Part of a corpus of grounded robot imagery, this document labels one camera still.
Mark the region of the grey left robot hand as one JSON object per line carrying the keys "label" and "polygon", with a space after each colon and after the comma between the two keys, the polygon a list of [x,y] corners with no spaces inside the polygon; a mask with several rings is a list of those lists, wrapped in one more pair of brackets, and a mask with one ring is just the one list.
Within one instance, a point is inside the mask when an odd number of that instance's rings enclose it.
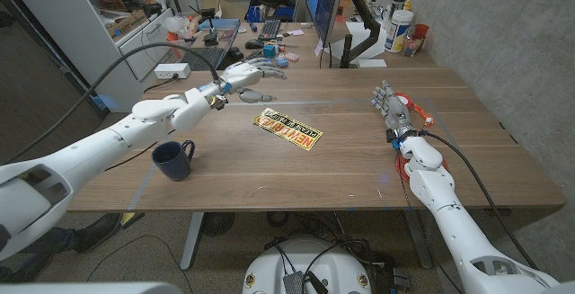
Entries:
{"label": "grey left robot hand", "polygon": [[240,61],[227,67],[219,76],[222,83],[221,94],[238,93],[243,102],[272,102],[276,97],[270,94],[262,94],[250,89],[251,85],[256,85],[262,78],[275,77],[286,80],[287,76],[281,70],[275,67],[270,60],[265,58],[254,58],[251,60]]}

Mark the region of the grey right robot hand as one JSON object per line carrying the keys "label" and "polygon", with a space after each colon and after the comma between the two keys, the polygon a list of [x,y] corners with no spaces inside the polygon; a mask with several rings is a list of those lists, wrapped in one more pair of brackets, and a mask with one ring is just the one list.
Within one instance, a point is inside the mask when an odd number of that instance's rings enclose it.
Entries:
{"label": "grey right robot hand", "polygon": [[416,134],[406,105],[396,95],[386,80],[373,91],[372,105],[381,113],[387,127],[386,140],[400,145],[408,137]]}

